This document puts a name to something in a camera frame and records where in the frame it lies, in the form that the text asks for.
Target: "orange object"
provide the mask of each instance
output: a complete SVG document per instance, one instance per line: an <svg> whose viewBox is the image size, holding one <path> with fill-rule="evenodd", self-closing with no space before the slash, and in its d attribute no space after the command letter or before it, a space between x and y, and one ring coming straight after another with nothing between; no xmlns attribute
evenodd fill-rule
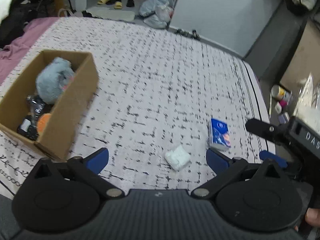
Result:
<svg viewBox="0 0 320 240"><path fill-rule="evenodd" d="M41 115L41 117L38 120L38 124L37 124L37 132L38 134L42 134L44 128L47 125L47 122L49 121L51 117L51 114L43 114Z"/></svg>

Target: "tissue pack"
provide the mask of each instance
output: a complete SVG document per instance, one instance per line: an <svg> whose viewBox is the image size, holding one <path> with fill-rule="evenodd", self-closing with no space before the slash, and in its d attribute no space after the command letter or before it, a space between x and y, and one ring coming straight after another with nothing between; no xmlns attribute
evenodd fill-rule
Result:
<svg viewBox="0 0 320 240"><path fill-rule="evenodd" d="M209 121L209 146L220 151L227 151L230 145L228 125L217 119Z"/></svg>

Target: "pink fabric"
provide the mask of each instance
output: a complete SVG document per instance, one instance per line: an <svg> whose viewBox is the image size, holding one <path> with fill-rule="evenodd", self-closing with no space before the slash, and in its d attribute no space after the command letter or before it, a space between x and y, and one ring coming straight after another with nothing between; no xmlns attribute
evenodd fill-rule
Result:
<svg viewBox="0 0 320 240"><path fill-rule="evenodd" d="M24 28L24 35L16 38L0 51L0 85L37 39L58 19L58 17L48 17L32 20Z"/></svg>

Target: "plush toy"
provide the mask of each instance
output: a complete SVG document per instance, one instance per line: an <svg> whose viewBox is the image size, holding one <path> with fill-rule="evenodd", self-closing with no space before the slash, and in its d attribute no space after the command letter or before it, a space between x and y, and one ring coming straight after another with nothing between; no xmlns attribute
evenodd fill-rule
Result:
<svg viewBox="0 0 320 240"><path fill-rule="evenodd" d="M63 58L56 57L36 79L36 88L41 99L52 105L61 93L67 88L74 72L71 63Z"/></svg>

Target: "bed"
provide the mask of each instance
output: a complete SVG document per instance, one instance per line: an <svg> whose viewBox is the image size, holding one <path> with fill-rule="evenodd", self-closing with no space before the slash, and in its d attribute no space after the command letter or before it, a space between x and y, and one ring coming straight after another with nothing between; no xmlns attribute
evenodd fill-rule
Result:
<svg viewBox="0 0 320 240"><path fill-rule="evenodd" d="M211 117L229 125L232 147L227 156L260 163L261 150L275 152L272 143L244 127L252 117L268 122L252 69L219 49L139 25L63 17L5 78L1 97L42 49L93 54L99 85L70 157L107 147L109 163L100 176L126 193L130 188L193 190L211 179L214 173L205 160ZM164 154L180 144L191 163L175 172ZM0 193L13 197L42 156L3 133L0 151Z"/></svg>

